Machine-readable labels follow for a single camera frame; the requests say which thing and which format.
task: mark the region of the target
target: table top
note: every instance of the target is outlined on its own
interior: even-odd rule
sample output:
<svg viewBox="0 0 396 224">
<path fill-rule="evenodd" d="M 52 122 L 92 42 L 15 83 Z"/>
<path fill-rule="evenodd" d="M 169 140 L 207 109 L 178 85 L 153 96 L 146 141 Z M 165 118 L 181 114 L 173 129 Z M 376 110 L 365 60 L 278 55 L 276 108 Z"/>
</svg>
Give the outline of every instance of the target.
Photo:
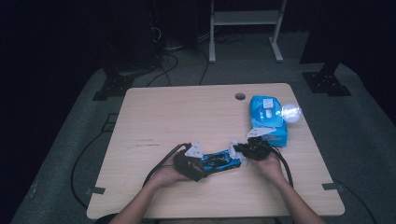
<svg viewBox="0 0 396 224">
<path fill-rule="evenodd" d="M 236 99 L 237 93 L 246 99 Z M 200 142 L 203 153 L 209 154 L 229 148 L 233 140 L 246 143 L 253 95 L 274 96 L 282 105 L 298 104 L 284 83 L 128 90 L 96 182 L 105 192 L 92 195 L 88 217 L 118 213 L 142 188 L 149 171 L 178 144 Z M 296 191 L 319 215 L 342 215 L 345 207 L 337 190 L 322 187 L 332 179 L 304 116 L 288 124 L 288 130 L 288 145 L 280 151 Z M 199 182 L 178 181 L 160 189 L 145 217 L 288 215 L 276 188 L 254 165 L 241 165 Z"/>
</svg>

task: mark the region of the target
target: gray carpet floor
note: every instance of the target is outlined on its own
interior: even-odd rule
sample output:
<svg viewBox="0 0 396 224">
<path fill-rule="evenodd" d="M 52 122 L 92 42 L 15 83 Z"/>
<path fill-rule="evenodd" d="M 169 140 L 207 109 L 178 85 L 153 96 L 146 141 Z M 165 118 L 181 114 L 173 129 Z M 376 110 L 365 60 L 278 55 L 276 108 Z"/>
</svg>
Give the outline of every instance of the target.
<svg viewBox="0 0 396 224">
<path fill-rule="evenodd" d="M 364 89 L 359 76 L 342 64 L 335 74 L 351 96 L 330 97 L 309 90 L 302 72 L 316 72 L 322 64 L 299 64 L 308 33 L 280 34 L 278 45 L 283 63 L 276 62 L 269 35 L 246 34 L 241 41 L 217 44 L 217 61 L 207 67 L 202 85 L 289 83 L 331 176 L 346 185 L 339 188 L 346 212 L 325 220 L 328 223 L 373 223 L 365 204 L 377 223 L 395 223 L 395 126 Z M 208 54 L 207 43 L 199 49 Z M 178 58 L 178 65 L 168 72 L 171 85 L 198 85 L 206 66 L 204 54 L 184 49 L 172 55 Z M 163 56 L 164 69 L 175 62 L 175 58 Z M 146 87 L 161 72 L 157 69 L 137 77 L 133 87 Z M 108 114 L 119 113 L 123 100 L 122 97 L 92 100 L 105 80 L 102 69 L 92 74 L 12 223 L 94 223 L 87 218 L 86 208 L 73 196 L 71 174 L 76 165 L 74 188 L 81 202 L 87 205 L 111 137 L 111 133 L 101 133 L 102 127 Z M 150 87 L 168 85 L 168 79 L 162 76 Z M 288 217 L 280 220 L 291 223 Z"/>
</svg>

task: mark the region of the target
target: hole in table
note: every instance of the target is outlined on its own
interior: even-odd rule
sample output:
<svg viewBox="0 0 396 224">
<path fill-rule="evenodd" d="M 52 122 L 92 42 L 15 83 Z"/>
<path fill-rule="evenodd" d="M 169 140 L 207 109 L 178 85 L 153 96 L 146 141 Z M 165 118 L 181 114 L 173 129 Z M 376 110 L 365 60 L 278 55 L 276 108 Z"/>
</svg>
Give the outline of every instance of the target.
<svg viewBox="0 0 396 224">
<path fill-rule="evenodd" d="M 240 101 L 245 100 L 246 98 L 247 98 L 246 95 L 244 93 L 242 93 L 242 92 L 238 92 L 235 95 L 235 99 L 240 100 Z"/>
</svg>

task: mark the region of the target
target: blue box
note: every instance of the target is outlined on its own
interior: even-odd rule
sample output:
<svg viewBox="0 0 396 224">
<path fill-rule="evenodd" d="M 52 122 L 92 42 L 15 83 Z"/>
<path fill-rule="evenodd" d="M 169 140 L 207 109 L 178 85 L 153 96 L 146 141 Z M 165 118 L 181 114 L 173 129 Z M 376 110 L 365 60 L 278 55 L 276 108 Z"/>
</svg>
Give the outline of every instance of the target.
<svg viewBox="0 0 396 224">
<path fill-rule="evenodd" d="M 261 135 L 275 147 L 288 143 L 288 127 L 282 117 L 282 106 L 273 96 L 255 95 L 250 100 L 250 121 L 252 128 L 273 128 L 271 133 Z"/>
</svg>

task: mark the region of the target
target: white metal stand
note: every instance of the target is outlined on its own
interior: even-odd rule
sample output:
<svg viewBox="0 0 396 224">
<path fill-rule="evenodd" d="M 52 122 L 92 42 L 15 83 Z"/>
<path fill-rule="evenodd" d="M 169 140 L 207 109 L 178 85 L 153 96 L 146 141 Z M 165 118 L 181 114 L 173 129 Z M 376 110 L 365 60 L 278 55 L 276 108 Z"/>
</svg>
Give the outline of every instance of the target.
<svg viewBox="0 0 396 224">
<path fill-rule="evenodd" d="M 283 0 L 280 10 L 260 10 L 260 11 L 215 11 L 214 0 L 210 5 L 210 41 L 209 41 L 209 61 L 216 61 L 215 52 L 215 26 L 216 25 L 275 25 L 274 36 L 269 37 L 271 47 L 276 57 L 276 61 L 283 62 L 282 54 L 277 46 L 280 24 L 282 23 L 287 0 Z"/>
</svg>

